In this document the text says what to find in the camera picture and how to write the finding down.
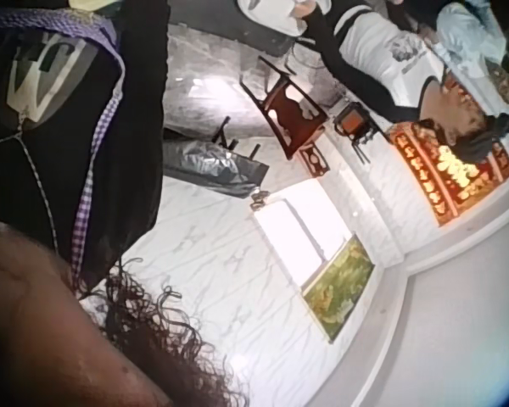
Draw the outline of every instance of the white t-shirt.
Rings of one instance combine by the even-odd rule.
[[[348,10],[334,33],[363,8]],[[360,15],[339,51],[347,64],[384,85],[396,106],[420,107],[427,81],[433,77],[442,81],[445,72],[443,62],[419,36],[400,30],[378,13]]]

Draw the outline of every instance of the bright window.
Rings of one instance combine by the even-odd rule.
[[[317,180],[284,189],[268,202],[255,217],[294,282],[303,287],[351,233]]]

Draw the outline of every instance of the hand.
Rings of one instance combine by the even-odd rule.
[[[303,19],[307,17],[309,14],[313,13],[316,8],[315,0],[307,0],[306,2],[297,3],[294,10],[290,14],[295,19]]]
[[[418,26],[418,36],[432,45],[437,44],[439,42],[438,33],[425,24],[420,24]]]

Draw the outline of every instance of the purple gingham strap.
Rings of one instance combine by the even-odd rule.
[[[33,8],[0,8],[0,27],[38,28],[57,31],[66,36],[92,40],[108,51],[120,66],[120,78],[115,84],[111,99],[100,116],[92,136],[91,159],[76,214],[76,223],[74,224],[71,263],[74,277],[78,277],[83,262],[83,254],[85,253],[88,221],[91,214],[94,162],[105,133],[122,99],[125,65],[115,50],[117,38],[115,29],[109,20],[97,14],[88,14],[71,9],[46,10]]]

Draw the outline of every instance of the black plastic bag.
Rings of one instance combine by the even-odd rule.
[[[269,170],[265,164],[170,129],[162,142],[164,175],[235,198],[256,192]]]

